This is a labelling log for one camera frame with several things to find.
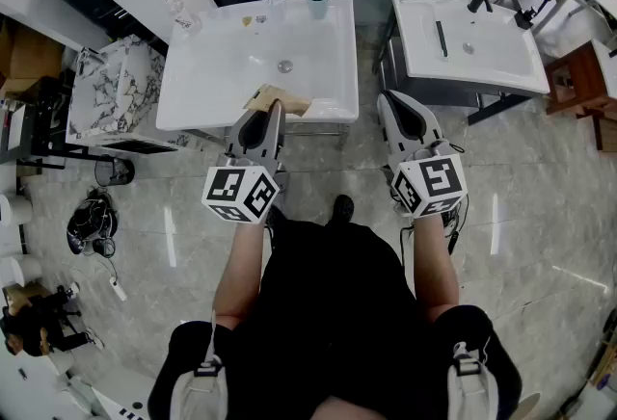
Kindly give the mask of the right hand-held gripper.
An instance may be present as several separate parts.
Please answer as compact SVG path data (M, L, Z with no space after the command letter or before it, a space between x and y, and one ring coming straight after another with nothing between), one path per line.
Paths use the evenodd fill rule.
M440 215L458 206L467 195L460 149L437 141L443 133L433 112L405 93L382 91L378 114L389 162L398 163L391 187L408 216Z

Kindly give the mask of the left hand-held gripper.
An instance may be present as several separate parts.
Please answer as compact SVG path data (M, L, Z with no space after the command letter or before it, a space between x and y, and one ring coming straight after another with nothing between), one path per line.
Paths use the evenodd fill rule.
M279 99L267 112L248 110L228 134L228 153L208 169L201 203L226 222L261 223L289 182L288 170L277 160L283 143Z

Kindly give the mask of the person's right forearm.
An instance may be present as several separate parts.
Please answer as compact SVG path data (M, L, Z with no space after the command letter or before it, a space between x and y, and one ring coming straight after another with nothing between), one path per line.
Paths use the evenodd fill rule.
M459 304L459 283L440 214L414 220L416 300L430 322Z

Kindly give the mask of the person's left forearm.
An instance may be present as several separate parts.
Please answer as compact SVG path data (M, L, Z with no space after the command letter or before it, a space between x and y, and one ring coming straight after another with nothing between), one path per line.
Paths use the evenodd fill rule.
M213 301L216 324L233 330L255 305L261 281L265 222L239 223Z

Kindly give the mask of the white rectangular sink basin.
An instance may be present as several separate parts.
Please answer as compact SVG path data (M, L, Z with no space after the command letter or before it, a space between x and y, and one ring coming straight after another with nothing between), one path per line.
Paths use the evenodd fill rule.
M250 16L248 27L242 18ZM201 30L176 27L166 57L156 125L161 130L233 125L264 84L310 100L290 122L352 123L359 116L353 0L330 0L316 20L306 0L225 6L200 14ZM294 68L281 74L277 64Z

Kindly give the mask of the person's black shoe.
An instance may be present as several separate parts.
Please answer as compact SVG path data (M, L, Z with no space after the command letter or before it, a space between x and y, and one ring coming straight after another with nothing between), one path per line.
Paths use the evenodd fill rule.
M331 223L349 223L353 219L355 204L347 195L338 195L335 199Z

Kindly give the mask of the clear glass holder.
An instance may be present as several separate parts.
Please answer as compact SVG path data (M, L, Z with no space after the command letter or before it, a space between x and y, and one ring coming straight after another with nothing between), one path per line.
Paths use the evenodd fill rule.
M190 34L197 34L201 30L201 20L190 13L185 4L180 0L166 0L168 12L174 23Z

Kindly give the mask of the marble patterned cabinet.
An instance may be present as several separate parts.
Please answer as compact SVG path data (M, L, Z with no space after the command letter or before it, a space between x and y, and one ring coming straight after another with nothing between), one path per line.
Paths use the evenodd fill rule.
M131 35L83 49L67 116L66 142L101 145L154 137L165 57Z

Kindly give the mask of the brown wooden stool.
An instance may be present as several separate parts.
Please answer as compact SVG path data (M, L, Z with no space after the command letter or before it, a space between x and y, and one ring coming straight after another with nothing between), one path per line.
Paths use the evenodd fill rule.
M617 154L617 48L591 39L545 67L547 114L590 118L596 148Z

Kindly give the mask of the person's black clothing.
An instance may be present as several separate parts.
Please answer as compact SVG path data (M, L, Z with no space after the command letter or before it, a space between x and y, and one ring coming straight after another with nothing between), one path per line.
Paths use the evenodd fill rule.
M212 350L227 393L216 420L510 420L522 379L488 315L430 322L392 247L369 227L277 215L255 305L235 329L178 326L148 398L171 420L179 378Z

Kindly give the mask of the black metal shelf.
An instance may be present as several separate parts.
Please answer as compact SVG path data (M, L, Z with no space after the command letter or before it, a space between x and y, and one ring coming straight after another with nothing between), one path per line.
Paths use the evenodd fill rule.
M43 77L20 93L16 104L4 110L0 165L63 170L66 162L52 163L51 158L63 159L67 152L68 99L67 89L52 77Z

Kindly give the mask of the brown cardboard box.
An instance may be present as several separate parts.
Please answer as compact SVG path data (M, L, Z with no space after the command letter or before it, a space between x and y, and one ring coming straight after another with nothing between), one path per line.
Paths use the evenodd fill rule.
M0 26L0 96L24 92L43 77L58 78L64 46L10 18Z

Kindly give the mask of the black tripod equipment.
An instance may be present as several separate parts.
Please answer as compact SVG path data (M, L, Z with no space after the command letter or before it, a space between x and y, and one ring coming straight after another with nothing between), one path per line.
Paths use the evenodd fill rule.
M73 282L67 289L59 285L54 294L36 295L8 307L0 323L5 326L5 347L11 355L25 352L32 357L50 355L52 352L70 352L85 345L105 348L104 343L91 329L77 331L68 320L65 305L76 299L80 286Z

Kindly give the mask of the white bathtub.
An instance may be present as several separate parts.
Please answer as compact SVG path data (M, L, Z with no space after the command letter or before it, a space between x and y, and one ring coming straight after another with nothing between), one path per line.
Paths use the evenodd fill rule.
M96 350L42 357L0 350L0 420L149 420L153 385Z

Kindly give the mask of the black sink stand frame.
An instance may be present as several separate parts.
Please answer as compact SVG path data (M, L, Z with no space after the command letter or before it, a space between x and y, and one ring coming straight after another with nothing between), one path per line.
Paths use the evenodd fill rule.
M385 89L402 92L426 106L472 108L468 124L500 114L530 100L528 95L493 85L446 79L409 77L400 37L380 46L374 61Z

